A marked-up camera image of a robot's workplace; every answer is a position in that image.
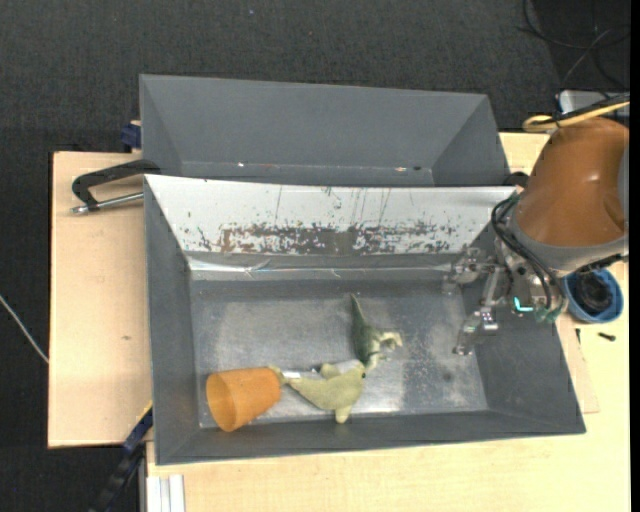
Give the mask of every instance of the cable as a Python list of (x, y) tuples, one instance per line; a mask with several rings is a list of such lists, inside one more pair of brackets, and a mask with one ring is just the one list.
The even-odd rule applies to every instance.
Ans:
[[(519, 30), (526, 32), (528, 34), (531, 34), (535, 37), (538, 37), (539, 39), (542, 39), (543, 41), (550, 43), (550, 44), (554, 44), (556, 46), (560, 46), (563, 48), (569, 48), (572, 50), (584, 50), (584, 53), (578, 58), (578, 60), (573, 64), (573, 66), (571, 67), (571, 69), (565, 74), (564, 78), (561, 81), (561, 84), (564, 86), (564, 84), (566, 84), (567, 79), (569, 78), (569, 76), (571, 76), (571, 74), (573, 74), (573, 72), (575, 71), (575, 69), (588, 57), (590, 56), (593, 60), (593, 63), (596, 67), (596, 69), (602, 74), (602, 76), (604, 76), (607, 80), (609, 80), (611, 83), (615, 84), (617, 87), (619, 87), (620, 89), (627, 89), (628, 87), (626, 87), (620, 80), (616, 79), (615, 77), (611, 76), (602, 66), (602, 63), (600, 62), (600, 56), (598, 54), (598, 52), (600, 50), (603, 50), (605, 48), (611, 48), (617, 44), (620, 44), (621, 42), (625, 41), (626, 39), (631, 37), (631, 24), (630, 23), (621, 23), (618, 25), (614, 25), (613, 27), (605, 30), (604, 32), (598, 34), (599, 32), (599, 28), (598, 25), (596, 23), (596, 5), (595, 5), (595, 1), (592, 0), (591, 1), (591, 20), (592, 20), (592, 30), (590, 31), (590, 35), (594, 36), (594, 39), (591, 41), (591, 43), (589, 43), (588, 45), (580, 45), (580, 44), (574, 44), (574, 43), (569, 43), (566, 41), (562, 41), (559, 39), (555, 39), (552, 37), (549, 37), (547, 34), (543, 33), (542, 31), (540, 31), (533, 23), (533, 21), (531, 20), (531, 16), (529, 15), (529, 9), (527, 8), (528, 6), (528, 0), (523, 0), (522, 2), (522, 11), (524, 14), (524, 19), (527, 23), (527, 27), (526, 28), (522, 28), (519, 27)], [(619, 30), (625, 30), (622, 35), (620, 35), (617, 38), (614, 38), (608, 42), (602, 42), (603, 39), (605, 39), (607, 36), (610, 36), (612, 33), (619, 31)]]
[[(548, 35), (544, 34), (543, 32), (541, 32), (540, 30), (538, 30), (535, 25), (533, 24), (533, 21), (531, 20), (531, 17), (529, 16), (529, 10), (527, 9), (527, 4), (529, 3), (528, 0), (523, 0), (522, 1), (522, 8), (523, 8), (523, 12), (524, 12), (524, 19), (527, 22), (527, 28), (519, 28), (519, 30), (522, 30), (523, 32), (527, 32), (529, 34), (532, 34), (536, 37), (538, 37), (539, 39), (542, 39), (543, 41), (547, 42), (547, 43), (552, 43), (555, 44), (557, 46), (562, 46), (563, 48), (570, 48), (572, 50), (593, 50), (593, 42), (589, 45), (579, 45), (579, 44), (573, 44), (573, 43), (568, 43), (566, 41), (561, 41), (559, 39), (554, 39), (552, 37), (549, 37)], [(620, 37), (618, 37), (617, 39), (614, 39), (612, 41), (609, 41), (608, 43), (602, 43), (600, 45), (597, 45), (595, 47), (596, 50), (602, 50), (603, 48), (609, 48), (611, 46), (615, 46), (616, 44), (621, 43), (622, 41), (624, 41), (625, 39), (627, 39), (628, 37), (631, 36), (631, 25), (629, 23), (622, 23), (620, 25), (615, 25), (614, 27), (606, 30), (605, 32), (610, 32), (613, 30), (620, 30), (621, 28), (628, 28), (629, 31), (622, 34)], [(595, 31), (597, 31), (597, 27), (594, 25), (594, 31), (591, 31), (590, 34), (593, 34)]]
[(27, 337), (27, 340), (29, 340), (29, 343), (31, 343), (31, 346), (35, 349), (35, 351), (38, 353), (38, 355), (42, 358), (42, 360), (45, 363), (49, 364), (49, 358), (47, 357), (47, 355), (40, 348), (40, 345), (38, 345), (38, 343), (36, 343), (36, 340), (33, 339), (33, 336), (31, 336), (29, 331), (27, 331), (27, 328), (25, 327), (25, 325), (22, 323), (22, 320), (20, 320), (20, 317), (16, 314), (16, 312), (13, 310), (13, 308), (11, 306), (9, 306), (7, 301), (4, 300), (4, 297), (1, 294), (0, 294), (0, 302), (2, 302), (2, 305), (5, 307), (5, 309), (9, 312), (9, 314), (16, 321), (16, 323), (18, 324), (18, 326), (20, 327), (20, 329), (22, 330), (24, 335)]
[(505, 245), (509, 247), (509, 249), (511, 249), (513, 252), (522, 256), (524, 259), (526, 259), (531, 265), (533, 272), (536, 274), (536, 277), (538, 277), (538, 279), (540, 280), (540, 284), (544, 289), (546, 309), (549, 310), (551, 308), (553, 297), (551, 293), (551, 288), (549, 287), (549, 283), (544, 277), (545, 274), (548, 276), (551, 283), (558, 289), (558, 292), (562, 299), (561, 305), (560, 305), (560, 308), (561, 308), (565, 302), (565, 296), (564, 296), (564, 291), (562, 289), (562, 286), (560, 286), (560, 283), (558, 283), (558, 280), (554, 272), (551, 269), (549, 269), (546, 265), (544, 265), (535, 254), (533, 254), (526, 247), (524, 247), (513, 236), (512, 233), (509, 233), (507, 230), (503, 229), (500, 226), (500, 223), (502, 222), (504, 217), (507, 215), (509, 210), (513, 208), (513, 206), (518, 202), (518, 200), (519, 200), (519, 196), (515, 195), (515, 196), (510, 196), (503, 201), (500, 201), (491, 211), (491, 225), (494, 231), (496, 232), (496, 235), (498, 235), (498, 237), (500, 238), (500, 240), (502, 240), (505, 243)]

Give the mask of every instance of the plastic cup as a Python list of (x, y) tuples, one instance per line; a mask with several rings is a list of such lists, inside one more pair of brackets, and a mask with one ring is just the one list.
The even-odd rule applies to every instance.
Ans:
[(207, 377), (211, 415), (225, 432), (246, 425), (280, 400), (280, 382), (270, 368), (243, 368)]

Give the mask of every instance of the toy dinosaur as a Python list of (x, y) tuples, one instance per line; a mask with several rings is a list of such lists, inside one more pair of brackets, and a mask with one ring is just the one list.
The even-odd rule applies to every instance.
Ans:
[(382, 331), (369, 325), (364, 319), (360, 304), (355, 295), (351, 295), (351, 340), (355, 345), (356, 355), (364, 364), (365, 372), (373, 370), (381, 359), (383, 348), (394, 350), (402, 346), (402, 336), (397, 331)]
[(270, 368), (276, 372), (281, 384), (288, 384), (316, 407), (335, 411), (338, 423), (347, 421), (364, 387), (364, 365), (357, 360), (339, 365), (323, 364), (320, 368), (322, 378), (290, 376), (291, 373), (284, 374), (277, 367)]

